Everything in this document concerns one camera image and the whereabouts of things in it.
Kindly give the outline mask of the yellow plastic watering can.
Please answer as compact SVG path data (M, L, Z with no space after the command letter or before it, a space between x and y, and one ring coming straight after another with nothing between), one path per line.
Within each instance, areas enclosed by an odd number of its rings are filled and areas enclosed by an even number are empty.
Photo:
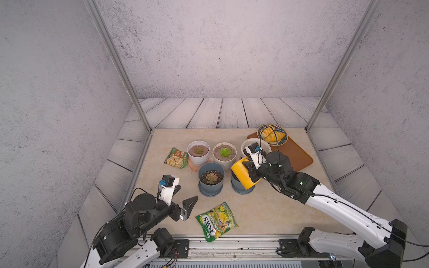
M252 160L250 160L248 157L244 157L233 164L231 167L231 171L235 173L238 180L242 183L242 185L245 187L245 189L249 189L253 186L255 186L257 183L247 183L247 176L248 171L246 170L246 166L252 166L254 165Z

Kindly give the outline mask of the blue pot succulent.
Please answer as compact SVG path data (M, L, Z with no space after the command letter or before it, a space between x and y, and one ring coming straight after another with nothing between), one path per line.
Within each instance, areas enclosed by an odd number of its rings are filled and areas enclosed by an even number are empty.
M246 195L251 193L255 187L251 187L249 189L245 189L245 187L242 185L242 183L238 180L237 176L235 175L234 172L231 172L231 185L232 188L235 192L241 194L241 195Z
M204 196L214 197L222 191L225 171L221 165L217 163L204 164L198 172L198 177L200 180L198 187Z

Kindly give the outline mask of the white ribbed pot green succulent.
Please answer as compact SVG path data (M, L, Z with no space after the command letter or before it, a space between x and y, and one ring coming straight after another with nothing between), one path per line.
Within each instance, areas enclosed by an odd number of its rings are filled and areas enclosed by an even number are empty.
M237 150L233 144L221 142L214 147L212 155L214 161L224 170L230 170L236 162Z

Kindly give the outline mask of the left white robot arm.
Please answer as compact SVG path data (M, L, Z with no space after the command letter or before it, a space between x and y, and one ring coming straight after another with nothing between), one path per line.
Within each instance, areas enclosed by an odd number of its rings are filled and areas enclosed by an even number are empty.
M168 217L186 221L197 201L198 196L194 196L179 206L149 193L138 195L99 229L82 267L143 268L159 257L172 258L168 264L173 264L178 253L168 230L159 228L150 238L146 234Z

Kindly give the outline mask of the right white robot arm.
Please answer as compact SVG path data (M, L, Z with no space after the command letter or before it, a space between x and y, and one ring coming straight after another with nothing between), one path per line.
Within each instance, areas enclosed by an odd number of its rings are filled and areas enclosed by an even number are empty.
M353 232L344 235L307 227L300 235L304 246L318 253L353 258L371 268L402 266L408 229L405 223L388 221L350 203L314 177L294 171L282 153L252 153L238 161L233 172L245 189L265 180L277 192L326 213Z

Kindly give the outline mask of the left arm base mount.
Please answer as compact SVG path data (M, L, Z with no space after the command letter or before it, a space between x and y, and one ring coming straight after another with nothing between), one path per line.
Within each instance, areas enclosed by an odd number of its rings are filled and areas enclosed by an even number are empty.
M160 259L187 259L189 254L188 239L174 240L173 243L169 243L165 249L160 252Z

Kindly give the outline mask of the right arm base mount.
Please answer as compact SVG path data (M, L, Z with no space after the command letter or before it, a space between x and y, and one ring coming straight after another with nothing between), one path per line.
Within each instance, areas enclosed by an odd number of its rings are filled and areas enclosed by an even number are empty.
M311 258L318 254L309 244L309 237L315 231L313 227L305 227L297 239L280 239L277 255L286 257Z

